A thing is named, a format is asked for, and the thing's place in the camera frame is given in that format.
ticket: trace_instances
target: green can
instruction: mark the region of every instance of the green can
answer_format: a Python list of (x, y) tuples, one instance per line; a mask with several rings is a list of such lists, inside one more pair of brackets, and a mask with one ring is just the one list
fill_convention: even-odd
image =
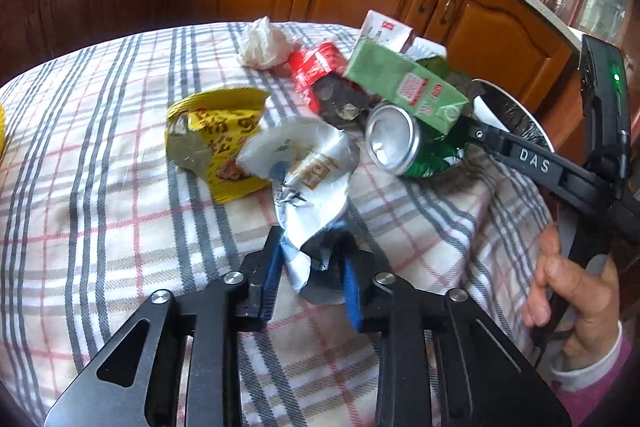
[(468, 141), (456, 127), (446, 136), (402, 107), (383, 102), (367, 120), (367, 152), (387, 172), (428, 178), (462, 162)]

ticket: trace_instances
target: white cuff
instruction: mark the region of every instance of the white cuff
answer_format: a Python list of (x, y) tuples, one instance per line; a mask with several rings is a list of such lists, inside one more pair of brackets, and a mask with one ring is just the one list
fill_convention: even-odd
[(576, 391), (589, 387), (611, 370), (620, 355), (621, 346), (622, 323), (618, 321), (618, 339), (603, 359), (583, 369), (559, 371), (556, 367), (561, 367), (562, 354), (560, 354), (550, 365), (552, 379), (558, 382), (564, 391), (568, 391), (569, 393), (575, 393)]

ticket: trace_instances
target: checkered tablecloth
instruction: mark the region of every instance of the checkered tablecloth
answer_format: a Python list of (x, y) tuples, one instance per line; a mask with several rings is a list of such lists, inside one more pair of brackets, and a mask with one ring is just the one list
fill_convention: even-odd
[[(305, 47), (333, 39), (350, 52), (356, 36), (338, 25), (283, 26)], [(201, 90), (267, 89), (269, 126), (310, 115), (285, 70), (238, 66), (243, 28), (186, 26), (105, 42), (0, 89), (8, 138), (0, 378), (38, 425), (150, 293), (203, 288), (261, 248), (276, 223), (269, 188), (214, 204), (203, 181), (164, 156), (167, 107)], [(550, 218), (529, 180), (479, 150), (420, 183), (386, 174), (365, 154), (348, 217), (363, 248), (385, 253), (400, 276), (438, 293), (465, 287), (530, 348), (520, 308)], [(378, 358), (369, 338), (354, 333), (342, 306), (302, 301), (286, 278), (267, 331), (242, 335), (239, 362), (248, 425), (372, 425)]]

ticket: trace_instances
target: sleeve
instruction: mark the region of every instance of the sleeve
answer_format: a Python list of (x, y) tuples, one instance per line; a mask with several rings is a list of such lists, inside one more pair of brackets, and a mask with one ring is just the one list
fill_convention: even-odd
[(630, 353), (631, 344), (622, 334), (622, 324), (618, 322), (616, 344), (599, 362), (575, 371), (560, 371), (559, 361), (552, 364), (553, 389), (574, 426), (580, 425), (600, 403)]

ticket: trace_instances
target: trash pile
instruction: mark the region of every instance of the trash pile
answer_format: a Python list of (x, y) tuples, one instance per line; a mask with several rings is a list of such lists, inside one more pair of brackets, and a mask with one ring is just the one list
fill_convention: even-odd
[[(297, 92), (319, 119), (289, 118), (260, 129), (269, 93), (247, 87), (199, 93), (168, 110), (167, 158), (205, 179), (214, 201), (272, 185), (289, 280), (311, 302), (342, 300), (322, 237), (348, 227), (360, 148), (385, 171), (428, 178), (462, 161), (468, 141), (455, 126), (460, 115), (477, 106), (481, 119), (499, 122), (481, 101), (469, 103), (473, 82), (449, 68), (446, 49), (412, 33), (370, 10), (347, 60), (332, 42), (302, 49), (263, 18), (242, 35), (239, 64), (288, 65)], [(353, 124), (360, 140), (341, 130)]]

